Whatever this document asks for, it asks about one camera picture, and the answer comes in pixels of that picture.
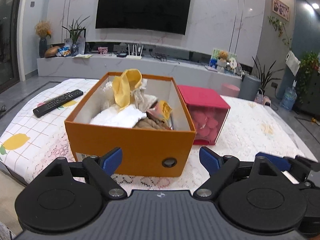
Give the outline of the white hanging cloth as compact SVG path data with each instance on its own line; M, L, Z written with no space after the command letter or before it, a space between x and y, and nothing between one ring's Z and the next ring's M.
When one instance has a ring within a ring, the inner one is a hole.
M300 61L291 50L286 56L286 65L291 70L292 74L296 76L299 71Z

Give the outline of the framed wall picture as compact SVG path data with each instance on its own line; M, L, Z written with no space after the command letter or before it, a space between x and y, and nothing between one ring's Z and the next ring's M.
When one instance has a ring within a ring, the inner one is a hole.
M272 11L278 16L290 21L290 7L280 0L272 0Z

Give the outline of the white wifi router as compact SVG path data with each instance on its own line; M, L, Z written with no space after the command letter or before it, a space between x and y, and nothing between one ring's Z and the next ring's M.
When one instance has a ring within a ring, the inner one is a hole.
M142 52L143 52L144 46L138 46L136 44L133 44L132 46L128 45L128 54L126 56L127 59L142 59Z

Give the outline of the black remote control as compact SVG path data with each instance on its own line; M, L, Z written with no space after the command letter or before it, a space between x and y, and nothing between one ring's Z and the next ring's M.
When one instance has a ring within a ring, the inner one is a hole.
M65 94L62 94L58 97L55 97L53 99L50 99L49 101L45 102L41 106L33 109L33 114L37 117L40 118L51 111L63 106L65 103L68 103L80 96L82 96L84 93L83 91L76 89L71 92L67 92Z

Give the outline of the teddy bear decoration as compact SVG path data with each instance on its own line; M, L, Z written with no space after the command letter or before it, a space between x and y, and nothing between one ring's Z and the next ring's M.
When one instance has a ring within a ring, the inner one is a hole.
M219 51L219 54L218 54L218 60L220 62L228 62L229 61L228 55L229 53L227 51L221 50Z

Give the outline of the black wall television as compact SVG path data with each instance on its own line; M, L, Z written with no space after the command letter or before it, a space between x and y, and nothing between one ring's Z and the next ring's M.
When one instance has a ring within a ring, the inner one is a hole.
M143 29L184 35L191 0L98 0L97 29Z

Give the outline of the blue water bottle jug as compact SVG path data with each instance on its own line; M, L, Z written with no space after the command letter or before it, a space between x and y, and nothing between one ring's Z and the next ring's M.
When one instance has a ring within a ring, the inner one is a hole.
M297 93L295 87L288 87L285 90L285 93L283 95L283 98L280 102L280 107L283 107L284 109L287 109L290 111L292 107L295 104L295 101L297 99Z

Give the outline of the dark cabinet with plants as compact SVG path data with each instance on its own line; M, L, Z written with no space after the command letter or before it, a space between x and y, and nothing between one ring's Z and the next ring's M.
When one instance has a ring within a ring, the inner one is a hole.
M314 52L306 52L300 61L296 91L297 109L319 116L319 58Z

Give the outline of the yellow cloth pouch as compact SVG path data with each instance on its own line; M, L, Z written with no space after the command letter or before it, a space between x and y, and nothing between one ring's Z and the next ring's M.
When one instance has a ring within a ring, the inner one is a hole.
M142 85L142 75L137 69L127 69L112 81L115 103L120 109L131 103L131 93Z

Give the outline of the pink space heater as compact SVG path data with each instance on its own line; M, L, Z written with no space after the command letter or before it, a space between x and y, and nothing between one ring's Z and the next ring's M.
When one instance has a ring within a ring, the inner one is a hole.
M271 99L268 96L263 96L261 104L264 105L264 106L271 107Z

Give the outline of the orange cardboard box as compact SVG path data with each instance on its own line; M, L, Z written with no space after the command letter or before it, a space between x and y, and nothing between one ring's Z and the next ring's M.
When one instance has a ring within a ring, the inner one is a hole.
M172 108L172 130L151 130L92 125L101 111L101 89L120 72L106 73L80 100L65 120L72 154L103 156L115 147L123 158L117 174L144 177L179 177L187 163L196 135L189 111L172 77L144 74L146 93L166 101Z

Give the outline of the green potted plant left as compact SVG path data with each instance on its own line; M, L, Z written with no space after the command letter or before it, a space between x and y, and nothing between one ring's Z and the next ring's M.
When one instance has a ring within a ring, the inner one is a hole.
M63 29L66 29L68 31L70 38L72 40L71 56L76 56L79 53L78 38L80 34L86 29L84 26L82 26L82 24L88 18L90 18L90 16L87 16L86 18L80 20L80 17L79 17L77 20L72 20L69 26L67 27L62 26Z

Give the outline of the red lidded clear box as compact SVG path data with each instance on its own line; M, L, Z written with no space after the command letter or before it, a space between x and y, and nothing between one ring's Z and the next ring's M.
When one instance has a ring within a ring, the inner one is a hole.
M213 89L179 85L196 129L194 145L215 145L231 107Z

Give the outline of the grey pedal trash can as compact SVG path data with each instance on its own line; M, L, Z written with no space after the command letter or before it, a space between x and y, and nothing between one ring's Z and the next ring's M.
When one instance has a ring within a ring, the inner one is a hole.
M242 78L238 98L248 101L254 101L260 84L261 81L257 77L247 74L244 75L244 77Z

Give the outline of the dried flowers vase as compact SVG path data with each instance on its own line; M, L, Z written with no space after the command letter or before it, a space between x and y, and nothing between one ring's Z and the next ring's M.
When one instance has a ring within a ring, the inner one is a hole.
M35 33L39 40L39 57L44 58L47 51L47 37L51 38L51 23L49 21L40 21L35 25Z

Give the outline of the tall leafy floor plant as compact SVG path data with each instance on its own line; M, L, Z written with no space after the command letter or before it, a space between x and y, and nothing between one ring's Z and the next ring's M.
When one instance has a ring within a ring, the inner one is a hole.
M276 73L284 71L284 68L278 69L278 70L273 70L273 67L276 63L274 61L269 68L266 68L266 65L261 65L259 62L258 58L252 58L254 62L254 66L258 71L257 78L260 80L260 86L259 90L261 91L262 95L265 95L265 89L266 86L271 82L271 81L277 81L280 80L279 77L274 77Z

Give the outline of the pink waste bin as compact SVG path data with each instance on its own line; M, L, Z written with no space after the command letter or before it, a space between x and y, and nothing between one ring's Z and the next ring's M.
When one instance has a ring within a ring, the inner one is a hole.
M240 93L240 88L229 83L221 85L221 95L237 98Z

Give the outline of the white fluffy cloth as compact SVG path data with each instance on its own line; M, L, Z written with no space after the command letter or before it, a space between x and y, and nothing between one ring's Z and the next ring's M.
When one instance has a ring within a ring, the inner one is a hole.
M120 109L118 105L114 104L92 118L90 124L133 128L139 120L145 119L146 117L146 113L140 111L134 104L130 104L124 109Z

